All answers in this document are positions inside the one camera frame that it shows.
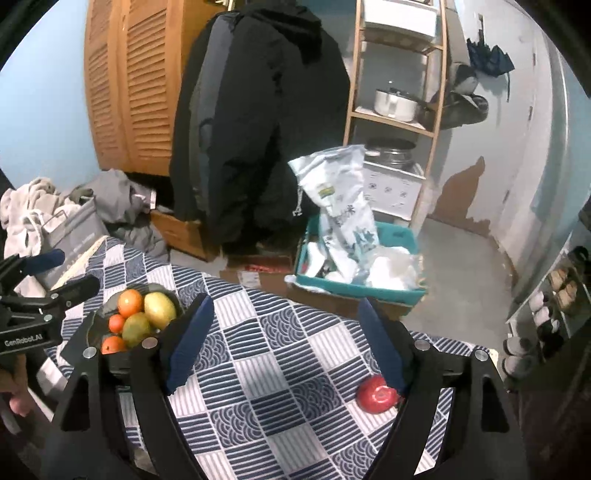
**gray storage bin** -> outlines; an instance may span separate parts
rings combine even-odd
[[[66,259],[63,265],[37,275],[39,283],[46,290],[51,289],[84,252],[101,236],[108,234],[105,224],[96,213],[94,198],[88,200],[74,215],[66,218],[55,230],[43,231],[41,253],[59,248]]]

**black jacket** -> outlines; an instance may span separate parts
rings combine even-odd
[[[193,42],[183,73],[181,89],[178,93],[177,112],[174,117],[173,148],[168,174],[173,185],[174,216],[184,222],[195,220],[200,216],[189,179],[189,120],[191,118],[189,103],[207,52],[209,35],[219,15],[221,14],[215,15],[207,22]]]
[[[209,152],[208,229],[220,243],[278,232],[316,209],[287,162],[341,145],[349,77],[339,48],[307,8],[269,0],[236,18]]]

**louvered door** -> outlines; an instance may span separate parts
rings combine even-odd
[[[85,85],[90,129],[101,168],[131,168],[119,108],[117,46],[121,0],[90,0],[85,38]]]
[[[119,66],[129,156],[134,171],[165,176],[176,108],[173,97],[179,90],[171,80],[180,81],[180,49],[170,48],[174,12],[167,9],[166,0],[124,0],[123,12]]]
[[[90,0],[86,95],[102,168],[168,176],[183,66],[222,10],[204,0]]]

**floor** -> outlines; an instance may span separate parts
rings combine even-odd
[[[405,325],[433,335],[477,343],[502,354],[511,281],[502,255],[473,233],[427,219],[418,237],[429,291],[404,318]],[[226,260],[207,263],[172,251],[173,264],[218,276]]]

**human hand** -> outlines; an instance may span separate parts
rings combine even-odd
[[[33,408],[33,398],[27,388],[27,357],[17,355],[14,375],[0,368],[0,393],[11,393],[10,409],[21,417],[29,414]]]

